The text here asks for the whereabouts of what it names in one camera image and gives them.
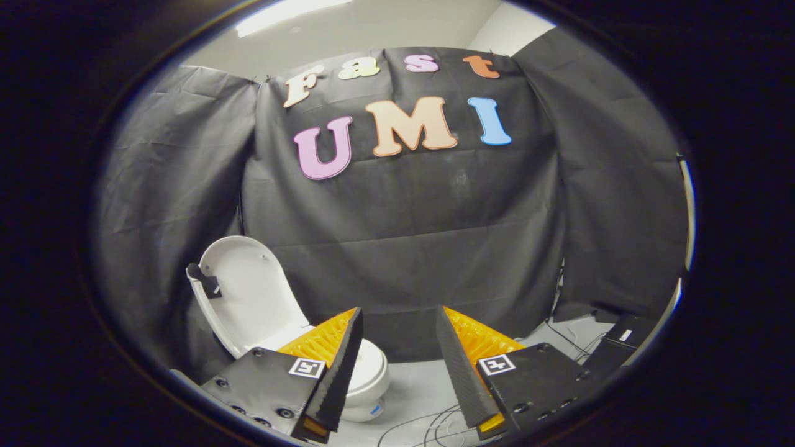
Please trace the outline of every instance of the toilet lid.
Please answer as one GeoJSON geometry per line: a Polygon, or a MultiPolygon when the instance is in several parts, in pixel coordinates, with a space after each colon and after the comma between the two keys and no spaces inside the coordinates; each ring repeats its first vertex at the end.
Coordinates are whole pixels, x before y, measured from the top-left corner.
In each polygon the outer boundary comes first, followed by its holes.
{"type": "Polygon", "coordinates": [[[216,277],[222,296],[207,299],[198,282],[191,281],[192,287],[213,331],[235,358],[279,332],[309,325],[281,264],[259,241],[219,239],[204,252],[199,267],[216,277]]]}

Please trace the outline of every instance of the white toilet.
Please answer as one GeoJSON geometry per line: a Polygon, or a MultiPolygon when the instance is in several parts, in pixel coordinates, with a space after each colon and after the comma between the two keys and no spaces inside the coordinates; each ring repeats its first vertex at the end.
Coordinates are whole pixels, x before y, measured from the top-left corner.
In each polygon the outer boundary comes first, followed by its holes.
{"type": "MultiPolygon", "coordinates": [[[[258,241],[245,236],[219,239],[204,252],[199,267],[205,276],[216,277],[223,296],[208,299],[201,283],[188,276],[193,293],[213,332],[236,359],[254,347],[276,351],[314,328],[281,264],[258,241]]],[[[379,416],[389,385],[386,356],[362,340],[341,418],[364,422],[379,416]]]]}

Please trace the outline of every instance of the orange letter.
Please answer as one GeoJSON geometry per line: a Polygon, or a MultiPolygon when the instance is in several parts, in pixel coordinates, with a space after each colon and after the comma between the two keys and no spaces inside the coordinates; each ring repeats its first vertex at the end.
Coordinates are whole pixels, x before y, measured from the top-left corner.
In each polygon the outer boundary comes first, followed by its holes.
{"type": "Polygon", "coordinates": [[[395,142],[393,132],[411,150],[417,148],[423,129],[425,140],[422,145],[428,149],[446,149],[457,145],[458,141],[450,135],[447,122],[444,121],[442,104],[444,99],[438,96],[419,98],[411,117],[392,101],[367,104],[364,110],[373,114],[378,133],[378,146],[373,148],[373,154],[389,157],[400,153],[402,148],[395,142]]]}
{"type": "Polygon", "coordinates": [[[489,70],[489,65],[491,65],[490,60],[484,60],[480,56],[469,56],[464,57],[463,61],[469,62],[469,64],[472,66],[472,70],[474,70],[479,76],[493,80],[499,78],[499,73],[489,70]]]}

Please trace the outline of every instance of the white sticker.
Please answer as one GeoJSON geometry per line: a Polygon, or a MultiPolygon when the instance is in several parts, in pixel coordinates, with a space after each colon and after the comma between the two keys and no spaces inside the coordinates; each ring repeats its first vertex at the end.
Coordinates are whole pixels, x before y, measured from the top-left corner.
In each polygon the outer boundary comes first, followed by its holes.
{"type": "Polygon", "coordinates": [[[487,357],[485,359],[478,360],[480,366],[486,372],[486,375],[495,375],[501,372],[510,371],[512,369],[516,369],[513,363],[508,360],[505,354],[500,356],[494,357],[487,357]]]}
{"type": "Polygon", "coordinates": [[[293,367],[290,368],[290,374],[303,375],[304,377],[317,379],[320,377],[320,373],[323,372],[323,366],[325,364],[325,362],[320,360],[302,359],[298,357],[296,363],[293,363],[293,367]]]}

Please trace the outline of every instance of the ceiling light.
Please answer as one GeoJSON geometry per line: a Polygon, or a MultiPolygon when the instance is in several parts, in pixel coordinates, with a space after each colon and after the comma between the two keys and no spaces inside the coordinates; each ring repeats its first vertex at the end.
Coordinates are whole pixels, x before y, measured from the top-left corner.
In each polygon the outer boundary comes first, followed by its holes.
{"type": "Polygon", "coordinates": [[[260,29],[265,29],[302,14],[350,2],[351,0],[282,0],[241,21],[236,29],[238,30],[238,36],[245,37],[256,33],[260,29]]]}

